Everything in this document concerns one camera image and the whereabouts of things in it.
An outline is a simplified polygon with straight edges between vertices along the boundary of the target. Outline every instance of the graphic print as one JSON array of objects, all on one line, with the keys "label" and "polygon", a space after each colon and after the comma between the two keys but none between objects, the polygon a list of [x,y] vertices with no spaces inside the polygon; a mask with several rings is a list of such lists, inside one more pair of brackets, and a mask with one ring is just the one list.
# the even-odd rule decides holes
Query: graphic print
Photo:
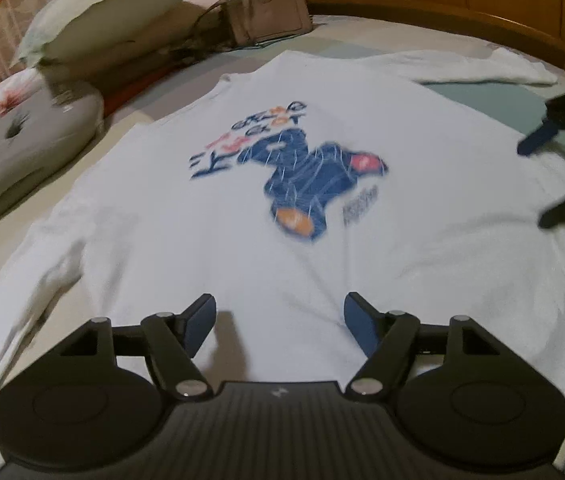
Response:
[{"label": "graphic print", "polygon": [[371,208],[378,198],[378,186],[371,189],[363,189],[360,194],[350,200],[343,207],[343,223],[347,227],[352,222],[359,221],[362,216]]},{"label": "graphic print", "polygon": [[[223,134],[205,152],[190,158],[190,168],[195,170],[192,179],[229,170],[233,158],[237,165],[271,166],[274,173],[264,193],[272,200],[272,217],[288,234],[319,238],[327,229],[329,202],[354,189],[362,176],[383,176],[387,166],[378,155],[351,152],[335,142],[309,151],[306,133],[297,127],[305,115],[298,112],[305,109],[305,104],[294,101],[287,108],[271,108],[235,123],[233,131],[248,128],[243,135]],[[286,127],[273,133],[282,126]],[[208,165],[199,170],[207,153]]]}]

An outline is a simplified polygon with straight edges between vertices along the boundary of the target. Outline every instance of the bed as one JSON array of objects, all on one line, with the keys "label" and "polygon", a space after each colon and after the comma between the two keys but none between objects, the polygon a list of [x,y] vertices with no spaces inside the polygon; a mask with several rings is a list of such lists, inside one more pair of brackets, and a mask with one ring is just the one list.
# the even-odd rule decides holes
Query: bed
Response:
[{"label": "bed", "polygon": [[[164,78],[113,113],[108,119],[108,129],[102,137],[93,142],[72,165],[55,175],[0,219],[0,267],[21,242],[32,222],[45,216],[53,205],[66,194],[77,177],[97,162],[133,125],[152,123],[193,102],[210,91],[225,73],[252,72],[285,50],[351,59],[427,48],[482,58],[487,57],[499,46],[489,40],[450,34],[432,30],[432,28],[335,15],[339,12],[346,12],[371,14],[378,18],[391,16],[387,14],[387,9],[383,10],[382,5],[373,5],[372,1],[361,0],[358,3],[359,6],[352,9],[347,7],[346,2],[342,0],[313,0],[313,9],[316,12],[329,12],[329,15],[315,15],[317,27],[312,33],[280,41],[264,48],[248,48],[217,54]],[[419,16],[420,18],[411,21],[427,20],[426,15],[419,14]],[[435,27],[433,22],[420,22],[420,24],[442,28]],[[525,42],[521,44],[518,41],[524,38],[524,35],[514,34],[514,36],[501,36],[501,38],[503,38],[503,43],[507,43],[508,38],[514,38],[514,44],[509,44],[509,46],[518,46],[521,50],[525,50]],[[543,50],[543,48],[533,46],[531,52],[540,57],[546,57],[545,54],[547,54],[551,60],[555,61],[555,66],[548,66],[559,77],[557,85],[541,88],[498,83],[432,84],[430,88],[526,134],[541,122],[544,114],[544,100],[565,93],[565,70],[559,68],[559,66],[565,66],[565,56],[561,61],[560,56],[555,57],[556,50]],[[557,139],[555,149],[565,155],[565,132]],[[22,345],[18,358],[12,363],[7,380],[79,327],[85,319],[92,317],[85,290],[80,282],[65,292],[47,310],[26,344]],[[230,370],[234,365],[230,356],[222,363],[225,371]],[[565,445],[557,463],[560,466],[565,465]]]}]

